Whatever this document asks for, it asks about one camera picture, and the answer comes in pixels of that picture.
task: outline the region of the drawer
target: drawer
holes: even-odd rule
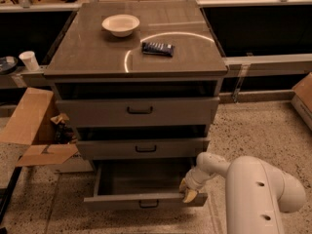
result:
[[[101,162],[93,197],[85,198],[94,211],[201,207],[207,193],[182,203],[178,187],[194,160],[190,158],[111,160]]]
[[[206,151],[207,137],[177,139],[126,139],[111,141],[78,141],[77,148],[84,159],[148,159],[196,157]]]
[[[218,102],[218,97],[59,100],[57,106],[76,128],[210,125]]]

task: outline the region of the gray cabinet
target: gray cabinet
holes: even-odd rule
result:
[[[137,16],[140,29],[126,38],[100,31],[97,22],[115,14]],[[156,21],[161,29],[155,32]],[[139,43],[148,35],[173,41],[174,56],[144,55]],[[193,2],[83,5],[45,77],[78,137],[80,153],[95,165],[95,191],[85,198],[86,206],[203,206],[205,192],[184,204],[178,187],[196,156],[207,151],[226,72]]]

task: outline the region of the box flap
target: box flap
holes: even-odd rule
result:
[[[293,86],[293,91],[302,102],[312,111],[312,73]]]
[[[75,144],[31,145],[18,160],[16,166],[62,164],[77,152]]]
[[[50,118],[58,115],[51,91],[27,88],[19,105],[0,133],[0,142],[51,143],[55,129]]]

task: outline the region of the white bowl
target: white bowl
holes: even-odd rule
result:
[[[125,37],[139,26],[139,20],[131,15],[116,15],[105,19],[101,25],[114,36]]]

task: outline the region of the countertop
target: countertop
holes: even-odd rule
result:
[[[139,28],[125,38],[101,28],[104,19],[118,14],[138,17]],[[145,55],[141,41],[173,44],[174,56]],[[183,0],[83,4],[45,76],[164,77],[226,72],[196,2]]]

